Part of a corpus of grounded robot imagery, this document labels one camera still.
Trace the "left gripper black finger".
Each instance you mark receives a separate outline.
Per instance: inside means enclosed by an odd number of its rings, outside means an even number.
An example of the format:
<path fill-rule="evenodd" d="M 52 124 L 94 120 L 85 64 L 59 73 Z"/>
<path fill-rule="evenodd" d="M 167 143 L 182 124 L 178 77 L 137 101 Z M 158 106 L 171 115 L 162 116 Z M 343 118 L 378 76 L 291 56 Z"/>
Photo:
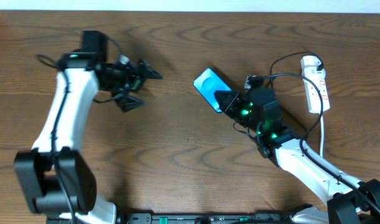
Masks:
<path fill-rule="evenodd" d="M 118 98 L 116 100 L 116 104 L 122 112 L 126 113 L 128 111 L 142 106 L 144 102 L 134 96 L 126 95 Z"/>
<path fill-rule="evenodd" d="M 143 59 L 138 60 L 137 69 L 138 69 L 140 77 L 143 80 L 148 80 L 148 79 L 161 80 L 162 79 L 162 75 L 159 72 L 157 72 L 156 70 L 154 70 L 149 65 L 149 63 Z"/>

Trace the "blue Galaxy smartphone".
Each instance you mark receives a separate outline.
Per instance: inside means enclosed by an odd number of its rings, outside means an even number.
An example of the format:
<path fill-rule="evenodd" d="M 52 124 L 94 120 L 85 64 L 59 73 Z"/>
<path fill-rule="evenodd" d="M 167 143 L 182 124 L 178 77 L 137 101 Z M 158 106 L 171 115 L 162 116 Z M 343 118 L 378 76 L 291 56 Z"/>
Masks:
<path fill-rule="evenodd" d="M 212 69 L 207 68 L 201 73 L 193 81 L 193 86 L 217 113 L 222 113 L 215 91 L 231 91 L 231 88 Z"/>

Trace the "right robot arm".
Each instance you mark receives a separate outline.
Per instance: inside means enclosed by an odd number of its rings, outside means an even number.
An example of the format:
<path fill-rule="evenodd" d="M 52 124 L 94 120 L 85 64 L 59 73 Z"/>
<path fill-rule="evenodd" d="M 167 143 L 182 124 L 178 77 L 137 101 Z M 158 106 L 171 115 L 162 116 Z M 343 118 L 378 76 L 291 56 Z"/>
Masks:
<path fill-rule="evenodd" d="M 224 114 L 255 132 L 250 138 L 263 157 L 298 178 L 327 206 L 324 212 L 305 205 L 287 216 L 288 223 L 380 223 L 380 181 L 363 182 L 309 148 L 283 125 L 271 89 L 256 88 L 245 95 L 216 91 L 214 96 Z"/>

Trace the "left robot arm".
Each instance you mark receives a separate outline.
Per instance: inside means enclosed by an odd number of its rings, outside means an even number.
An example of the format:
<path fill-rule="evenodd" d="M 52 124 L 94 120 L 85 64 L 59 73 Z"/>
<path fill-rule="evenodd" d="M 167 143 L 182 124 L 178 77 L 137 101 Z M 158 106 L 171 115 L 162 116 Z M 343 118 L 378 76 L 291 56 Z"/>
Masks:
<path fill-rule="evenodd" d="M 81 154 L 90 107 L 100 91 L 128 112 L 142 105 L 135 97 L 147 80 L 161 79 L 145 60 L 119 54 L 108 62 L 111 38 L 85 30 L 78 49 L 52 60 L 37 59 L 57 72 L 57 87 L 43 129 L 29 151 L 20 151 L 14 170 L 29 210 L 48 223 L 126 223 L 118 206 L 97 194 L 96 178 Z"/>

